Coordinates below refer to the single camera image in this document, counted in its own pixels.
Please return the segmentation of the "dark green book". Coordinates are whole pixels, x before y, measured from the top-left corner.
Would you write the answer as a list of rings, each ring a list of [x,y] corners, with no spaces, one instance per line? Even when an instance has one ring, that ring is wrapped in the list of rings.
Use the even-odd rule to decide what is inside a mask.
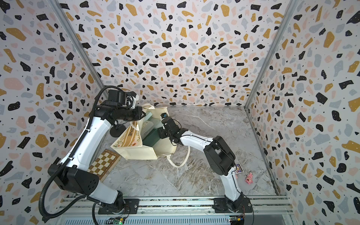
[[[153,147],[159,140],[160,136],[158,128],[155,128],[142,140],[142,144],[148,147]]]

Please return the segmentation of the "light mint pencil case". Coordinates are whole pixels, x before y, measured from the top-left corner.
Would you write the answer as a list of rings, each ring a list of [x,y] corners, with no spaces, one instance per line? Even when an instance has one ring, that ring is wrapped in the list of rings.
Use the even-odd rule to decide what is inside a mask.
[[[142,124],[141,137],[145,138],[151,131],[160,127],[162,127],[161,120],[153,117],[152,112],[147,112]]]

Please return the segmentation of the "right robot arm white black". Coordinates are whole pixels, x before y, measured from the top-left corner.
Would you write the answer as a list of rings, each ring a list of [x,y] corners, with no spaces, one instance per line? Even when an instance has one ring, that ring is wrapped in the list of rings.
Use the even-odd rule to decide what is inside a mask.
[[[253,212],[250,199],[239,188],[235,174],[236,157],[225,140],[220,136],[208,138],[197,135],[182,128],[180,123],[166,113],[161,114],[161,117],[163,126],[157,129],[160,139],[169,139],[174,146],[182,145],[199,150],[205,155],[213,172],[220,176],[225,195],[222,198],[214,198],[215,212]]]

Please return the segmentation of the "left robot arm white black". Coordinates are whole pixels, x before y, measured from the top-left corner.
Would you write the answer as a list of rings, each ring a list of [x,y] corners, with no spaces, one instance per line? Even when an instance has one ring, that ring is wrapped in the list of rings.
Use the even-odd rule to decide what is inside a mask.
[[[120,213],[125,208],[122,192],[109,188],[100,181],[96,174],[88,172],[92,158],[107,132],[114,128],[120,136],[124,127],[118,120],[133,122],[142,119],[146,114],[142,107],[115,107],[113,105],[97,105],[91,111],[86,128],[73,146],[72,150],[59,163],[50,165],[49,180],[43,187],[39,199],[39,210],[46,218],[55,218],[65,213],[81,199],[88,199],[107,208],[110,213]],[[45,209],[45,196],[51,183],[55,182],[62,190],[80,194],[68,206],[58,213],[50,214]]]

